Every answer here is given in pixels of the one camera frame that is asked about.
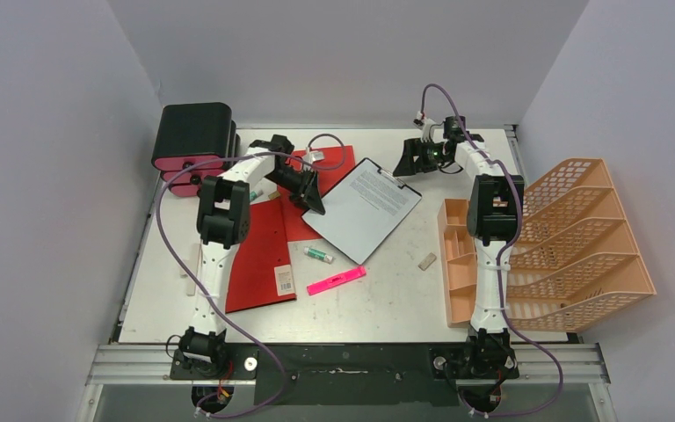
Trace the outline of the thin red folder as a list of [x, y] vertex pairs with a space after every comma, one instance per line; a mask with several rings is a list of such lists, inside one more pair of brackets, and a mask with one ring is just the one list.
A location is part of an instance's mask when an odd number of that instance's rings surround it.
[[[355, 156], [352, 145], [347, 145], [344, 148], [339, 146], [316, 148], [316, 151], [323, 154], [323, 159], [316, 162], [319, 166], [331, 167], [339, 164], [343, 157], [345, 158], [339, 168], [319, 171], [319, 192], [324, 195], [355, 166]], [[299, 242], [320, 239], [321, 236], [302, 220], [304, 210], [298, 208], [289, 200], [287, 190], [278, 187], [277, 192], [280, 194], [279, 202], [282, 206], [287, 241]]]

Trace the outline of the black clipboard with paper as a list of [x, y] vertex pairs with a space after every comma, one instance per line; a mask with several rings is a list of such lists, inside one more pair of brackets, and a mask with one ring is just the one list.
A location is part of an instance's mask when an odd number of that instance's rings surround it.
[[362, 265], [421, 199], [419, 191], [366, 157], [323, 196], [324, 214], [309, 210], [301, 218]]

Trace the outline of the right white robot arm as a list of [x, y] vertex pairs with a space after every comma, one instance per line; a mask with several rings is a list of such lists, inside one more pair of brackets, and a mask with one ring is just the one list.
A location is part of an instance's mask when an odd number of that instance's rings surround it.
[[448, 364], [466, 378], [498, 377], [516, 366], [504, 310], [512, 246], [521, 230], [523, 181], [454, 116], [438, 123], [419, 113], [413, 123], [421, 135], [404, 142], [393, 174], [442, 171], [457, 163], [472, 183], [466, 227], [475, 245], [475, 303], [465, 349], [458, 362]]

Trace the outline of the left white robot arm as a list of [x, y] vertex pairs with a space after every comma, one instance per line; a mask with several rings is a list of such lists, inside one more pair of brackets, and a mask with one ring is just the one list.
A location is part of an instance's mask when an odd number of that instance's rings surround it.
[[318, 189], [318, 167], [301, 158], [301, 168], [296, 170], [288, 164], [293, 151], [294, 145], [283, 135], [257, 140], [244, 156], [230, 158], [233, 165], [229, 170], [202, 181], [196, 230], [203, 272], [196, 275], [186, 263], [180, 266], [202, 294], [204, 304], [197, 315], [214, 328], [203, 333], [188, 327], [179, 340], [175, 358], [181, 367], [192, 367], [205, 378], [223, 376], [234, 366], [226, 345], [227, 329], [234, 323], [221, 307], [226, 301], [236, 254], [250, 231], [250, 189], [268, 179], [289, 191], [297, 207], [325, 213]]

